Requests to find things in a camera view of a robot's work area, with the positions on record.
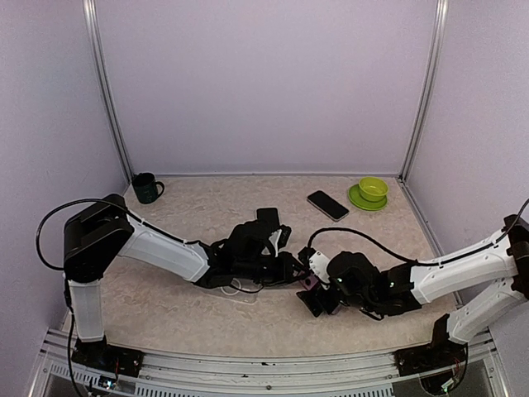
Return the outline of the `clear case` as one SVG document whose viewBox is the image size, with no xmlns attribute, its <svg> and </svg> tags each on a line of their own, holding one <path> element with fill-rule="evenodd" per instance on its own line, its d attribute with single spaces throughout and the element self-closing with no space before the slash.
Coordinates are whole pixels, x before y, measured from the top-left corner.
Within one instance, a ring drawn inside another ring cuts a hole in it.
<svg viewBox="0 0 529 397">
<path fill-rule="evenodd" d="M 258 285 L 248 280 L 234 278 L 230 285 L 220 288 L 221 296 L 232 302 L 254 304 L 257 300 Z"/>
</svg>

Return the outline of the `purple-edged black-screen phone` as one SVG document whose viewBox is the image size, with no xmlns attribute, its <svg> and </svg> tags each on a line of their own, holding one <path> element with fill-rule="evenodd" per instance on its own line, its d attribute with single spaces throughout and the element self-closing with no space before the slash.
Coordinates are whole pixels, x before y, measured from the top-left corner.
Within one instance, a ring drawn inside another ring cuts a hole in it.
<svg viewBox="0 0 529 397">
<path fill-rule="evenodd" d="M 307 201 L 334 222 L 339 222 L 350 213 L 346 207 L 321 190 L 309 194 Z"/>
</svg>

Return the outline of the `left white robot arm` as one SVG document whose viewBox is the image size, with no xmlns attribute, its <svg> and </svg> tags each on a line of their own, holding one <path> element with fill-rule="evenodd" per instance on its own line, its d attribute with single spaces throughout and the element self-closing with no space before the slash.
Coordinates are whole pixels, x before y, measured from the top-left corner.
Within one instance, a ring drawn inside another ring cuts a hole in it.
<svg viewBox="0 0 529 397">
<path fill-rule="evenodd" d="M 303 265 L 284 250 L 291 229 L 262 219 L 237 225 L 231 235 L 211 245 L 176 237 L 133 213 L 119 194 L 82 198 L 84 210 L 64 225 L 62 265 L 41 263 L 60 271 L 65 300 L 72 314 L 83 354 L 100 368 L 110 366 L 116 351 L 107 343 L 100 281 L 116 257 L 129 258 L 166 270 L 202 289 L 236 292 L 247 280 L 259 289 L 290 285 L 305 273 Z"/>
</svg>

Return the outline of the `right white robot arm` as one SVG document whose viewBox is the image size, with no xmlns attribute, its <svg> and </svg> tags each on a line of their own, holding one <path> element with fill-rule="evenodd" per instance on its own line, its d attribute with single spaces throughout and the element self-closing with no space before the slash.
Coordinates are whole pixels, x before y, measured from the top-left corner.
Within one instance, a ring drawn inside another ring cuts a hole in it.
<svg viewBox="0 0 529 397">
<path fill-rule="evenodd" d="M 519 215 L 490 237 L 446 256 L 379 270 L 361 252 L 342 251 L 329 259 L 307 246 L 299 254 L 318 282 L 298 292 L 313 316 L 356 306 L 375 320 L 420 309 L 473 285 L 489 285 L 469 303 L 436 320 L 432 341 L 422 352 L 432 367 L 455 353 L 506 312 L 528 300 L 528 223 Z"/>
</svg>

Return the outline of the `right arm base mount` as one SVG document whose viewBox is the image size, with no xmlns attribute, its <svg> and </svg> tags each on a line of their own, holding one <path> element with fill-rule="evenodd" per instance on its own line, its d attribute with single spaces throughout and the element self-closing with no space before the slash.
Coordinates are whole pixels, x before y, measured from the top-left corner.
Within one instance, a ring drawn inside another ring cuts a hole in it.
<svg viewBox="0 0 529 397">
<path fill-rule="evenodd" d="M 465 360 L 468 344 L 459 344 L 449 340 L 448 318 L 447 313 L 435 321 L 429 343 L 399 349 L 393 354 L 400 376 L 434 371 Z"/>
</svg>

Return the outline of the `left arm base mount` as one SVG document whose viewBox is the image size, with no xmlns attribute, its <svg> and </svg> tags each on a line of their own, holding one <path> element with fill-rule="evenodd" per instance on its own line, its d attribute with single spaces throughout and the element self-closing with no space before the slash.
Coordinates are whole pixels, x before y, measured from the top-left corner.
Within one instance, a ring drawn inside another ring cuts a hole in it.
<svg viewBox="0 0 529 397">
<path fill-rule="evenodd" d="M 95 370 L 136 378 L 144 355 L 140 350 L 108 344 L 104 337 L 99 342 L 78 340 L 74 346 L 72 361 Z"/>
</svg>

